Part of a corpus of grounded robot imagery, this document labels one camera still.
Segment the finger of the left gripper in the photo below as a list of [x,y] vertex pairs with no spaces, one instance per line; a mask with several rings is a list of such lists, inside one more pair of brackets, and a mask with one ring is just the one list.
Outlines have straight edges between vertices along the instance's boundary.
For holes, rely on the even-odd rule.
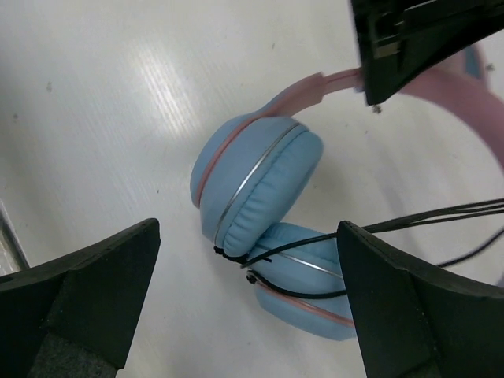
[[385,102],[433,65],[503,29],[502,0],[351,3],[366,102]]

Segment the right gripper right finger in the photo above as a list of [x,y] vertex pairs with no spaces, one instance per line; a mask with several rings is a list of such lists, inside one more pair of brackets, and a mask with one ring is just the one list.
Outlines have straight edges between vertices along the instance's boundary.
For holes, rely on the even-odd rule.
[[448,272],[348,221],[336,237],[368,377],[501,377],[503,289]]

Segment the pink blue cat-ear headphones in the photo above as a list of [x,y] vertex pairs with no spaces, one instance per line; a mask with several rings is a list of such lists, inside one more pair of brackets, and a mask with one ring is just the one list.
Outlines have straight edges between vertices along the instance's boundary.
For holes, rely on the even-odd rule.
[[248,264],[261,307],[327,339],[357,336],[344,294],[336,239],[284,216],[323,153],[321,139],[295,119],[332,92],[355,87],[357,69],[318,73],[259,110],[227,121],[209,139],[191,174],[202,234],[227,259]]

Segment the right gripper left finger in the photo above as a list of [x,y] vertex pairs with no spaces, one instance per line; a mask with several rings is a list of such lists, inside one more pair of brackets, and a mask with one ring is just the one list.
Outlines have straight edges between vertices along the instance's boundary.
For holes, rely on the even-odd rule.
[[161,245],[155,218],[1,278],[3,377],[115,377]]

